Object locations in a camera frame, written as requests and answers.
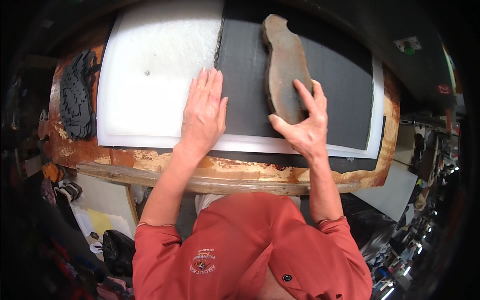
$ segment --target shirt button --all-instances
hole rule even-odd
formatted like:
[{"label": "shirt button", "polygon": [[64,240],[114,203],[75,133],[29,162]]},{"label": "shirt button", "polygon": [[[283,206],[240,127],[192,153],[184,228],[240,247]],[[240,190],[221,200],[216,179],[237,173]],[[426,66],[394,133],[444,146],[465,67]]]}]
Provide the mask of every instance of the shirt button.
[{"label": "shirt button", "polygon": [[285,275],[283,275],[282,279],[283,279],[283,281],[289,282],[289,281],[292,280],[292,276],[289,275],[289,274],[285,274]]}]

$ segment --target right hand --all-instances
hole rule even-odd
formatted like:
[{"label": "right hand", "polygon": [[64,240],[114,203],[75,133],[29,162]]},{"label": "right hand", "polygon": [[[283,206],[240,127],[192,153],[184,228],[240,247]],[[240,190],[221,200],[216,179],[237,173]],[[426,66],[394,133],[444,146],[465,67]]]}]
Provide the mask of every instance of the right hand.
[{"label": "right hand", "polygon": [[181,138],[177,149],[185,159],[197,165],[212,149],[225,131],[228,97],[222,95],[223,74],[211,68],[200,70],[198,79],[190,84],[187,104],[183,110]]},{"label": "right hand", "polygon": [[313,96],[305,85],[295,79],[293,85],[303,98],[309,116],[302,122],[290,125],[277,115],[269,115],[273,128],[292,145],[292,148],[302,154],[307,161],[318,158],[328,158],[327,141],[327,98],[318,81],[313,82]]}]

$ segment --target table surface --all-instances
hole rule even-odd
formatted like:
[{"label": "table surface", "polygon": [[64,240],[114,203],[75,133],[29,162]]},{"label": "table surface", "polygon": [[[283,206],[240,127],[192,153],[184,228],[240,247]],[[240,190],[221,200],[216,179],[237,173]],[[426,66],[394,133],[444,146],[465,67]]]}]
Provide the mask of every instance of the table surface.
[{"label": "table surface", "polygon": [[[49,138],[53,145],[53,161],[56,164],[76,168],[77,164],[99,163],[113,166],[131,167],[138,170],[161,172],[171,153],[158,154],[156,150],[145,148],[116,149],[98,146],[96,136],[74,141],[67,137],[60,120],[60,78],[63,69],[72,59],[85,49],[92,49],[101,58],[110,33],[113,20],[101,20],[82,29],[65,43],[61,58],[53,76],[49,104]],[[98,73],[92,88],[92,110],[96,111]],[[358,170],[340,174],[332,171],[332,176],[340,192],[350,192],[358,188],[381,186],[385,182],[392,157],[395,152],[399,124],[399,81],[384,65],[384,116],[385,127],[382,148],[375,170]],[[274,164],[246,162],[206,156],[196,169],[194,179],[201,180],[248,180],[251,182],[288,183],[309,185],[308,168],[285,167]]]}]

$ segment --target person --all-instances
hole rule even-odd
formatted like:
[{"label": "person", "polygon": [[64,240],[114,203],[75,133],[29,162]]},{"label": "person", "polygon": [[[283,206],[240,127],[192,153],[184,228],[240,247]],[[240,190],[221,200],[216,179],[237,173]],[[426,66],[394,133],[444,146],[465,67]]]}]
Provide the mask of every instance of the person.
[{"label": "person", "polygon": [[412,266],[413,265],[413,255],[415,254],[415,250],[417,250],[417,245],[415,242],[408,247],[406,247],[402,253],[400,254],[400,261],[405,264]]},{"label": "person", "polygon": [[293,84],[309,111],[287,124],[269,120],[310,167],[307,225],[286,196],[236,193],[206,201],[183,243],[175,229],[183,190],[225,130],[228,98],[223,74],[202,68],[192,79],[181,138],[148,198],[135,233],[135,298],[143,299],[369,299],[372,279],[352,235],[326,149],[327,100]]}]

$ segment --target green button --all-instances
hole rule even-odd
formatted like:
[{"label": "green button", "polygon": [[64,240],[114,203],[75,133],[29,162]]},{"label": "green button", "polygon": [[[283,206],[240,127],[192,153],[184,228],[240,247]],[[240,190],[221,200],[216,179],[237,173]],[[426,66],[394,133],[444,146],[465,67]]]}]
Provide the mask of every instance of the green button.
[{"label": "green button", "polygon": [[413,49],[412,47],[405,47],[403,49],[403,51],[407,54],[407,55],[414,55],[415,54],[415,49]]}]

